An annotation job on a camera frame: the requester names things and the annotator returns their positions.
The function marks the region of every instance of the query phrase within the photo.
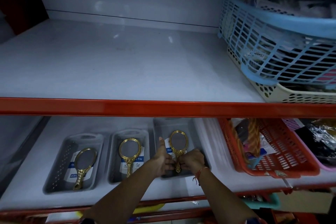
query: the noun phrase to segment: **gold hand mirror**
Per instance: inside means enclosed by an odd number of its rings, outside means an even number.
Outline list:
[[[127,163],[127,176],[131,175],[131,166],[141,153],[140,142],[135,138],[127,138],[119,146],[119,155]]]
[[[97,151],[93,148],[85,148],[81,150],[75,158],[75,168],[77,170],[77,180],[74,190],[83,187],[83,178],[87,171],[93,166],[97,158]]]
[[[184,154],[188,148],[188,137],[184,132],[176,130],[170,135],[169,145],[176,156],[176,160],[178,160],[179,156]],[[181,172],[180,163],[178,161],[176,161],[175,171],[178,173]]]

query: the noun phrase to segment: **person's left hand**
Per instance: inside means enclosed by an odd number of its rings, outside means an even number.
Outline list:
[[[166,152],[165,140],[162,137],[159,138],[160,147],[158,148],[156,154],[151,159],[155,167],[156,177],[166,174],[166,170],[174,170],[175,161],[172,159],[171,155]]]

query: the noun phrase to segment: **gray plastic tray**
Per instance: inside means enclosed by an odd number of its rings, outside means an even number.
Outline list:
[[[43,192],[48,194],[53,192],[76,192],[93,189],[98,170],[100,154],[103,148],[103,140],[103,135],[92,133],[81,133],[66,137],[48,175]],[[73,154],[85,148],[94,148],[97,151],[97,159],[92,167],[93,170],[90,179],[83,181],[82,189],[73,190],[75,182],[67,182],[64,180],[64,177],[68,170]]]
[[[183,131],[188,137],[188,148],[187,152],[197,148],[203,154],[203,147],[198,136],[194,119],[193,118],[154,118],[154,142],[155,142],[155,150],[159,147],[159,137],[163,137],[163,139],[167,139],[170,137],[171,133],[175,130]],[[204,155],[205,165],[211,169],[209,166],[209,161],[207,156]],[[162,178],[171,178],[171,177],[186,177],[192,176],[191,171],[181,170],[181,172],[177,173],[175,170],[166,171],[166,175],[163,175]]]
[[[143,156],[144,163],[147,160],[149,160],[151,156],[155,154],[155,152],[152,152],[151,154],[151,151],[154,150],[154,141],[153,141],[153,137],[150,140],[149,133],[147,130],[130,128],[130,129],[125,129],[125,130],[114,133],[113,135],[111,135],[111,142],[110,142],[111,150],[110,150],[110,158],[108,161],[108,170],[107,170],[109,183],[118,183],[126,179],[126,174],[123,174],[120,172],[121,157],[119,155],[119,145],[126,138],[130,138],[130,137],[133,137],[139,140],[141,146],[145,148],[144,156]]]

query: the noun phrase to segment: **teal plastic basket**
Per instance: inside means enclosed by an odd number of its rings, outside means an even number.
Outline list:
[[[336,19],[285,15],[270,6],[255,8],[224,0],[219,24],[223,37],[251,81],[336,88]]]
[[[271,202],[256,202],[256,201],[249,201],[246,199],[242,199],[243,202],[251,209],[260,209],[260,208],[271,208],[271,209],[279,209],[281,207],[280,199],[278,195],[275,193],[270,194],[269,199]]]

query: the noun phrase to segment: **red plastic basket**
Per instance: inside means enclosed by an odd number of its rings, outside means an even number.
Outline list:
[[[258,119],[260,132],[276,153],[264,156],[254,169],[247,167],[229,121],[219,118],[218,122],[237,172],[273,178],[300,178],[320,173],[317,162],[281,119]]]

